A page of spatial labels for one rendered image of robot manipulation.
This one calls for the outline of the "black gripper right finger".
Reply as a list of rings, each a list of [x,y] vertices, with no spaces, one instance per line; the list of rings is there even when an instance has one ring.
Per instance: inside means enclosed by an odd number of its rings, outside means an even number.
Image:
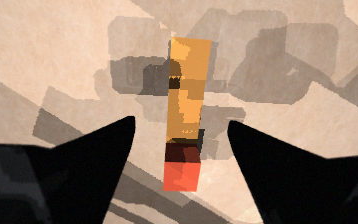
[[[326,158],[231,120],[227,135],[263,224],[342,224],[358,201],[358,155]]]

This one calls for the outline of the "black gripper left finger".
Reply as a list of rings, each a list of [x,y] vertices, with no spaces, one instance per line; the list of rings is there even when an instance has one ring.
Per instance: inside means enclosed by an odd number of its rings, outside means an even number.
[[[39,224],[103,224],[135,130],[127,116],[53,148],[0,143],[0,198],[29,202]]]

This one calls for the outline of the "orange bar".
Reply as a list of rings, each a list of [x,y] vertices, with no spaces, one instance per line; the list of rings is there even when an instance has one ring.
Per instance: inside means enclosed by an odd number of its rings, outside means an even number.
[[[171,38],[163,191],[197,192],[197,139],[211,41]]]

